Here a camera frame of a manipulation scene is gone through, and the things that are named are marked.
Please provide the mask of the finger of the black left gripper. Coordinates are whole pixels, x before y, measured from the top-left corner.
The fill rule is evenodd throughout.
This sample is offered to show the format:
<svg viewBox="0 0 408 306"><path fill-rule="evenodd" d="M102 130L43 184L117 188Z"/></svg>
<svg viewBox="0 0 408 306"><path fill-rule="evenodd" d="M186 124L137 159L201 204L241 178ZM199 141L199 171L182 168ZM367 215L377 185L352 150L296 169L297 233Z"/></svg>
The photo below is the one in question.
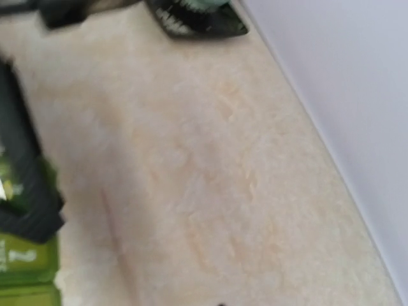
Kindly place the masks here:
<svg viewBox="0 0 408 306"><path fill-rule="evenodd" d="M62 198L50 178L17 73L1 61L1 144L22 184L25 207L1 207L1 231L31 242L47 242L60 230Z"/></svg>

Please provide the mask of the green pill organizer box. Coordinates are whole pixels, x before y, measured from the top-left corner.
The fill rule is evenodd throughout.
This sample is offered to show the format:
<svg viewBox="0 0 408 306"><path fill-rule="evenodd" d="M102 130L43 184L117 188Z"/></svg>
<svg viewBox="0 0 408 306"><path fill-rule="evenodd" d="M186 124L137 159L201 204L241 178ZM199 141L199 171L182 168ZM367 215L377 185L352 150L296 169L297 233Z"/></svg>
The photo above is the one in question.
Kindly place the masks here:
<svg viewBox="0 0 408 306"><path fill-rule="evenodd" d="M10 159L1 153L1 208L25 212L24 187ZM61 294L54 284L59 269L58 239L36 244L1 233L1 305L60 305Z"/></svg>

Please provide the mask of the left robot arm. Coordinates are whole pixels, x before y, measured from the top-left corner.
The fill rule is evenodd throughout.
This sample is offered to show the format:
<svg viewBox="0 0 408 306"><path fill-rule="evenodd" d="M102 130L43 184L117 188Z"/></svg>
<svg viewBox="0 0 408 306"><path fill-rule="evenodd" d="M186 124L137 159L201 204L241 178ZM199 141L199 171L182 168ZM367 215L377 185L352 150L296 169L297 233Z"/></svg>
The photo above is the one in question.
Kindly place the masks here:
<svg viewBox="0 0 408 306"><path fill-rule="evenodd" d="M38 12L49 30L82 23L89 15L118 10L135 1L1 2L1 16ZM13 62L1 57L1 148L21 193L1 200L1 232L45 244L61 229L64 205L55 172L45 158Z"/></svg>

